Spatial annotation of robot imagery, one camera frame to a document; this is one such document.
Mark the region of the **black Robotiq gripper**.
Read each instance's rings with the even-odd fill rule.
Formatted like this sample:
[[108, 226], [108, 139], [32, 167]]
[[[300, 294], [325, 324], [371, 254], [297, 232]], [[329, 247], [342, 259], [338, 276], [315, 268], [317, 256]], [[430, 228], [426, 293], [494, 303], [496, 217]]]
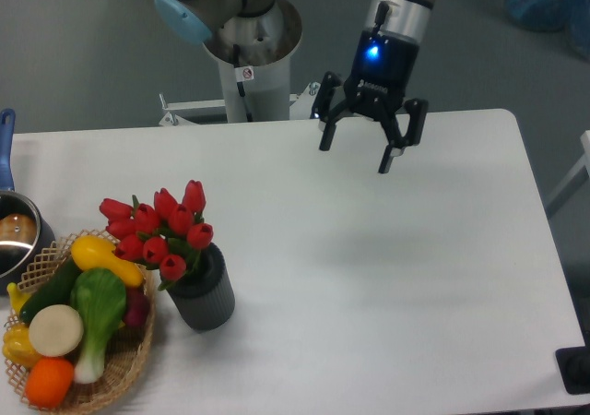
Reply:
[[[311, 117], [319, 121], [321, 151], [331, 148], [336, 123], [346, 111], [380, 123], [388, 141], [378, 173], [389, 172], [393, 159], [407, 147], [420, 143], [429, 102], [411, 99], [403, 103], [407, 83], [419, 52], [409, 38], [365, 29], [361, 32], [351, 71], [344, 81], [338, 74], [324, 74], [315, 96]], [[373, 103], [377, 100], [377, 113]], [[401, 133], [396, 113], [403, 108], [409, 115], [407, 131]]]

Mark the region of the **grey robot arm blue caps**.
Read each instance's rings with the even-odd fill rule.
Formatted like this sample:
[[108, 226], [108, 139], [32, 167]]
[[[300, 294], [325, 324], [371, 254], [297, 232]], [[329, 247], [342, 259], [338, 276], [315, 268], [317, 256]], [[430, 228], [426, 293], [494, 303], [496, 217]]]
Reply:
[[[429, 104], [408, 99], [406, 87], [435, 0], [371, 0], [347, 77], [328, 72], [310, 116], [329, 150], [337, 122], [359, 114], [386, 137], [380, 172], [417, 145]], [[285, 120], [290, 106], [290, 58], [301, 42], [301, 17], [287, 0], [154, 0], [167, 26], [201, 45], [217, 61], [231, 123]]]

